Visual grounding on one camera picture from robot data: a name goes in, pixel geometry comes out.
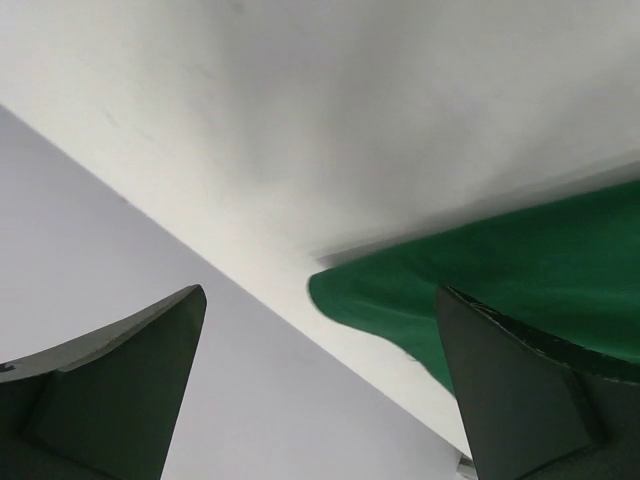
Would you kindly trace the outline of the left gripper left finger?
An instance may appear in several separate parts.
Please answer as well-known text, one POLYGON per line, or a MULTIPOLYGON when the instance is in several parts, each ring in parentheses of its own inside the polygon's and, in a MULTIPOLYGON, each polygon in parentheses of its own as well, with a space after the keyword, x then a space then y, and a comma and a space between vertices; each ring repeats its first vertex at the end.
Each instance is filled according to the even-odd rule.
POLYGON ((207 299, 188 286, 1 366, 4 479, 158 479, 207 299))

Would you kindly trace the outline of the green t shirt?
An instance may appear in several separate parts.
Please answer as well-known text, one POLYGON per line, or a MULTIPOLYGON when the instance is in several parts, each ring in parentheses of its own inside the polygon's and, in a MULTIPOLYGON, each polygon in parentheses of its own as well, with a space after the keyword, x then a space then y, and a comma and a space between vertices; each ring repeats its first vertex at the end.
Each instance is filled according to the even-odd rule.
POLYGON ((635 181, 479 220, 313 275, 329 319, 404 350, 452 381, 436 292, 457 289, 539 330, 639 359, 639 185, 635 181))

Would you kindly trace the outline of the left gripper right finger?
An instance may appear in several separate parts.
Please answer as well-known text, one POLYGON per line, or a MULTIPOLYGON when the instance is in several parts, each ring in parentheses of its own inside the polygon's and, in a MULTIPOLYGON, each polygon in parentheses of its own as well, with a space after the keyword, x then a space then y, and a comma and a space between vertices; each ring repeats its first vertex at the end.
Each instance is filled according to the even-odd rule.
POLYGON ((481 479, 636 479, 639 367, 452 288, 436 319, 481 479))

